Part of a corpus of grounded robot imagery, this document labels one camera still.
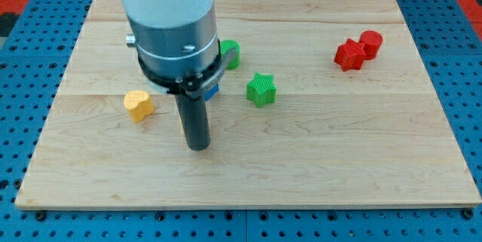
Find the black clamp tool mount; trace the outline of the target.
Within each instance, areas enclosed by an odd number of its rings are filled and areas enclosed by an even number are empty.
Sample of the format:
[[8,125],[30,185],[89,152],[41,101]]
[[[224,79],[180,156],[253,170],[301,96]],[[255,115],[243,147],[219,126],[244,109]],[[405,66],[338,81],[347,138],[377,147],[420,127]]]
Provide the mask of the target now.
[[219,53],[209,66],[203,71],[189,73],[188,75],[167,77],[165,72],[173,72],[181,67],[176,64],[167,64],[164,70],[158,72],[157,67],[163,65],[163,60],[154,59],[155,66],[148,66],[148,58],[138,57],[139,65],[149,83],[162,94],[185,95],[190,98],[204,97],[206,91],[216,85],[227,69],[227,56],[221,55],[221,42],[218,42]]

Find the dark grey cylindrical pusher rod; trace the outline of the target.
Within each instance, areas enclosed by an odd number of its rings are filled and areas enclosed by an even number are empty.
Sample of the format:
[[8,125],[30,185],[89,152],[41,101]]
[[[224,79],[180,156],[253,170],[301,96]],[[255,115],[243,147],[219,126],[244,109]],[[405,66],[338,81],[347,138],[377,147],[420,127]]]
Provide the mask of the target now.
[[175,101],[188,147],[194,151],[206,149],[211,138],[204,97],[176,95]]

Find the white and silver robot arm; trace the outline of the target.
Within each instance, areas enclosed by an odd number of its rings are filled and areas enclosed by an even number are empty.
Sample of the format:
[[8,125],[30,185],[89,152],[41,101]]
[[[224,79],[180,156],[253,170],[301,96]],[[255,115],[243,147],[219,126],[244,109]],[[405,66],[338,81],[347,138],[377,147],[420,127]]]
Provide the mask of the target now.
[[215,0],[121,0],[131,34],[127,45],[137,51],[148,83],[172,94],[188,147],[206,149],[210,142],[205,94],[222,78],[236,50],[222,53]]

